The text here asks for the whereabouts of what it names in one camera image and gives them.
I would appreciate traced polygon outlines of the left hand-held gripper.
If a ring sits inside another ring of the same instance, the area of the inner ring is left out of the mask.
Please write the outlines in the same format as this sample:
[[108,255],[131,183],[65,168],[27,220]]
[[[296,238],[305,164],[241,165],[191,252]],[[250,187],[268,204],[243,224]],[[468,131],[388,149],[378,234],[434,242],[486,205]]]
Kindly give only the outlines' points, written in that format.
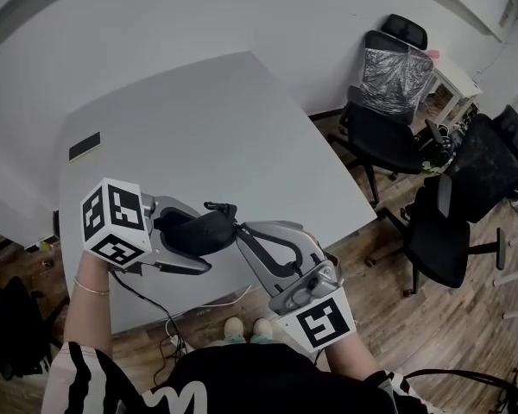
[[201,258],[179,254],[155,259],[151,232],[153,221],[186,223],[200,214],[169,196],[153,197],[138,184],[104,178],[81,202],[84,250],[122,271],[134,272],[135,264],[157,267],[163,273],[201,275],[212,265]]

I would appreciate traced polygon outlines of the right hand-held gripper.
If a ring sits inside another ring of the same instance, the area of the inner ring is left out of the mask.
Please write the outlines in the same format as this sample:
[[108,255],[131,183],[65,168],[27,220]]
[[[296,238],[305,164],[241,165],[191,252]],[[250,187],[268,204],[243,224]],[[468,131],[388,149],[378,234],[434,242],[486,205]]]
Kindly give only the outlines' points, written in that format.
[[[290,249],[294,260],[279,264],[259,240]],[[273,297],[268,307],[277,315],[275,322],[303,349],[313,353],[356,332],[338,258],[325,254],[301,224],[243,223],[236,226],[236,242]],[[299,278],[299,271],[311,272]]]

